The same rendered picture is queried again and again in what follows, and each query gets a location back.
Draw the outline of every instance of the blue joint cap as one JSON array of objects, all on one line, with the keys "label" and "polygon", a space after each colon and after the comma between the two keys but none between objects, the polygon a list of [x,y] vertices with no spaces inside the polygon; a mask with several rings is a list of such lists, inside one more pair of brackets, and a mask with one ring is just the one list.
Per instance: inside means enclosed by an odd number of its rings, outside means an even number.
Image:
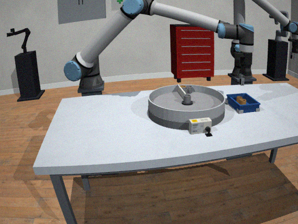
[{"label": "blue joint cap", "polygon": [[290,32],[296,32],[297,31],[297,26],[298,26],[298,23],[297,22],[292,22],[289,24],[289,31]]},{"label": "blue joint cap", "polygon": [[235,51],[237,52],[241,52],[240,51],[240,45],[239,44],[236,44],[235,47],[234,47]]},{"label": "blue joint cap", "polygon": [[70,81],[77,81],[82,77],[82,71],[74,61],[68,61],[65,64],[64,74]]},{"label": "blue joint cap", "polygon": [[251,32],[255,32],[254,31],[254,27],[252,25],[248,25],[248,24],[239,24],[239,26],[251,31]]},{"label": "blue joint cap", "polygon": [[225,27],[223,24],[217,26],[217,34],[219,35],[219,38],[223,39],[225,37]]},{"label": "blue joint cap", "polygon": [[129,15],[137,15],[144,8],[143,0],[125,0],[122,9]]}]

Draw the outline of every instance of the circular tray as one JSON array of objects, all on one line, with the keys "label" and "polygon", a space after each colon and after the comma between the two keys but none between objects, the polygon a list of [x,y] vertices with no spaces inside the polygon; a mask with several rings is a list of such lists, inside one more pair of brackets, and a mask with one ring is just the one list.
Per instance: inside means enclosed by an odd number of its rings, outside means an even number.
[{"label": "circular tray", "polygon": [[[192,105],[182,104],[184,94],[190,94]],[[187,130],[190,119],[205,117],[209,117],[215,126],[223,120],[224,113],[223,94],[205,86],[164,86],[154,90],[148,99],[149,118],[167,128]]]}]

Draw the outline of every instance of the gray wall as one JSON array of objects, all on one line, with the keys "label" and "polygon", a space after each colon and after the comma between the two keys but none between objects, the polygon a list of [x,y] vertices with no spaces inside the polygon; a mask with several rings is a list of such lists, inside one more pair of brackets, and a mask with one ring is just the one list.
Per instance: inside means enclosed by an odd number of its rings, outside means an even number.
[{"label": "gray wall", "polygon": [[[233,23],[233,0],[157,1]],[[279,10],[291,12],[291,0],[268,2]],[[81,51],[88,39],[115,13],[108,0],[106,19],[59,25],[57,4],[57,1],[0,1],[0,91],[18,87],[14,56],[22,52],[25,34],[6,37],[11,28],[20,30],[28,27],[31,30],[27,50],[37,51],[41,85],[66,82],[68,79],[63,73],[65,63]],[[139,15],[100,55],[101,76],[170,72],[169,24],[178,23],[159,16]],[[264,70],[267,68],[268,39],[274,39],[279,26],[249,0],[246,1],[246,23],[255,28],[252,69]],[[233,68],[230,45],[230,40],[219,39],[215,34],[215,70]]]},{"label": "gray wall", "polygon": [[[292,20],[298,21],[298,1],[292,1]],[[288,73],[293,77],[298,78],[298,54],[294,54],[292,58],[289,57]]]}]

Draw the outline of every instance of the robotic arm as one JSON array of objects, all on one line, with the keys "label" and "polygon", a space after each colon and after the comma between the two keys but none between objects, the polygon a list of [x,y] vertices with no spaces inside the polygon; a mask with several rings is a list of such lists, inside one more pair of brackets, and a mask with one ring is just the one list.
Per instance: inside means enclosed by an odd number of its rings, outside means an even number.
[{"label": "robotic arm", "polygon": [[247,24],[231,25],[217,19],[184,9],[160,4],[155,0],[125,0],[121,9],[105,27],[64,67],[65,76],[71,81],[99,75],[98,56],[110,42],[139,14],[160,15],[218,33],[220,38],[240,40],[240,50],[252,53],[254,28]]}]

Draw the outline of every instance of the wooden floor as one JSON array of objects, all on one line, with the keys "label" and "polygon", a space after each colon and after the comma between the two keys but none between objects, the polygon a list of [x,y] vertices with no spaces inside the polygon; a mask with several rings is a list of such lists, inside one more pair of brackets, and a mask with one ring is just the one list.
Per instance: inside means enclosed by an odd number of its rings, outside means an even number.
[{"label": "wooden floor", "polygon": [[[254,84],[277,83],[254,77]],[[287,78],[298,88],[298,79]],[[230,83],[226,75],[181,82]],[[172,78],[106,83],[104,94],[173,84]],[[35,176],[32,166],[61,99],[80,96],[77,87],[47,89],[39,100],[26,102],[17,102],[19,94],[0,96],[0,223],[66,223],[50,177]],[[298,146],[280,148],[275,164],[268,162],[269,153],[94,177],[89,192],[79,177],[64,181],[78,223],[297,224]]]}]

